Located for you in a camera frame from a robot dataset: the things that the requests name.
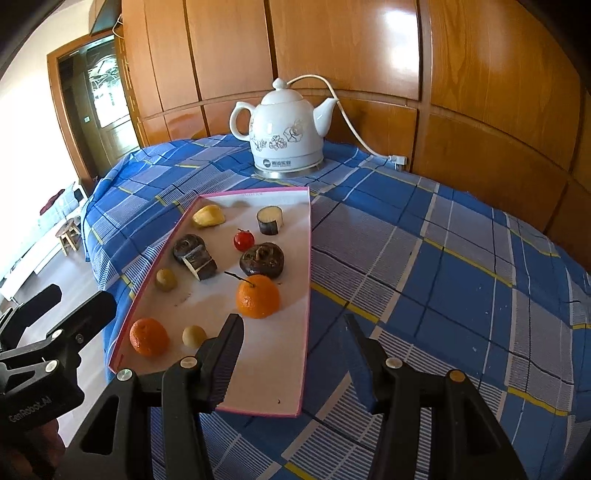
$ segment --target kettle base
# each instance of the kettle base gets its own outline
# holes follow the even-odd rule
[[[324,165],[324,158],[321,159],[316,165],[311,167],[303,168],[297,171],[272,171],[272,170],[261,170],[255,165],[255,172],[260,177],[266,179],[294,179],[296,177],[305,177],[310,173],[319,171]]]

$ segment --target white tray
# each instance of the white tray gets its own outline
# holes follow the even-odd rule
[[[204,205],[219,205],[226,222],[196,229],[192,215]],[[268,205],[283,210],[284,226],[278,235],[260,233],[256,213]],[[208,338],[215,337],[228,314],[236,312],[235,295],[240,276],[241,253],[233,246],[238,229],[250,230],[257,244],[273,242],[285,254],[284,271],[275,280],[281,294],[281,310],[266,319],[244,318],[244,344],[226,398],[218,410],[258,416],[295,417],[300,414],[306,367],[310,316],[310,195],[306,187],[241,190],[199,197],[179,220],[156,262],[150,269],[117,338],[109,367],[113,372],[130,368],[138,374],[167,369],[194,351],[183,345],[188,325],[200,325]],[[186,233],[203,238],[216,261],[218,273],[199,282],[172,255],[176,240]],[[171,268],[178,279],[173,291],[156,289],[154,276],[160,268]],[[129,330],[137,319],[153,317],[170,337],[170,348],[158,358],[137,354],[129,342]]]

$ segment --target kettle handle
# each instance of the kettle handle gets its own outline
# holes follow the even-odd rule
[[[234,110],[230,115],[230,132],[232,132],[232,135],[234,135],[234,137],[236,137],[238,140],[244,140],[245,142],[248,142],[250,140],[250,136],[242,135],[238,131],[238,127],[236,126],[236,119],[238,118],[238,114],[240,113],[240,110],[244,109],[250,111],[251,115],[255,112],[255,107],[253,107],[250,103],[236,102],[236,106],[234,107]]]

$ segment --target wooden panel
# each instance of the wooden panel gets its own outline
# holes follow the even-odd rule
[[[540,231],[566,183],[566,172],[502,134],[438,115],[429,117],[425,152],[413,173],[465,190]]]
[[[170,135],[163,116],[157,116],[142,122],[148,145],[156,145],[170,141]]]
[[[121,6],[129,74],[137,101],[138,114],[143,118],[162,111],[150,56],[144,2],[122,0]]]
[[[585,93],[583,132],[579,153],[574,161],[573,176],[591,192],[591,95]]]
[[[273,83],[262,0],[186,0],[203,99],[268,90]]]
[[[123,35],[123,26],[119,25],[115,31],[118,35]],[[121,75],[121,85],[123,86],[131,123],[134,127],[138,144],[143,148],[145,146],[145,138],[142,136],[143,132],[139,128],[138,102],[135,98],[134,87],[131,84],[129,62],[127,60],[127,51],[125,50],[125,41],[123,38],[115,37],[115,54],[117,56],[117,65],[119,66],[119,74]]]
[[[273,0],[271,18],[284,80],[315,73],[335,88],[418,99],[414,0]]]
[[[144,4],[162,107],[166,111],[198,102],[183,0],[144,0]]]
[[[262,97],[243,98],[242,102],[248,102],[251,105],[257,106],[261,103]],[[230,114],[238,100],[230,100],[229,102],[210,103],[205,106],[205,117],[207,118],[207,125],[209,126],[209,133],[211,135],[224,135],[230,133]],[[248,135],[248,122],[250,121],[250,112],[242,110],[238,114],[236,124],[238,130]]]
[[[591,195],[571,181],[548,229],[550,239],[591,271]]]
[[[507,132],[568,169],[577,72],[515,0],[431,0],[431,101]]]
[[[102,128],[100,136],[111,167],[117,165],[123,155],[138,148],[138,140],[129,115]]]
[[[325,99],[320,96],[306,98],[314,106]],[[414,108],[351,98],[341,98],[340,102],[357,133],[373,150],[383,155],[412,156],[417,123],[417,111]],[[361,148],[337,106],[326,138]]]
[[[203,138],[207,136],[201,107],[187,108],[180,112],[168,113],[164,116],[170,140],[182,138]]]

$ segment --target white wall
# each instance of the white wall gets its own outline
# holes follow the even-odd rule
[[[47,54],[88,34],[91,3],[72,3],[47,18],[0,80],[0,270],[22,240],[19,232],[29,229],[52,195],[77,179],[57,123]]]

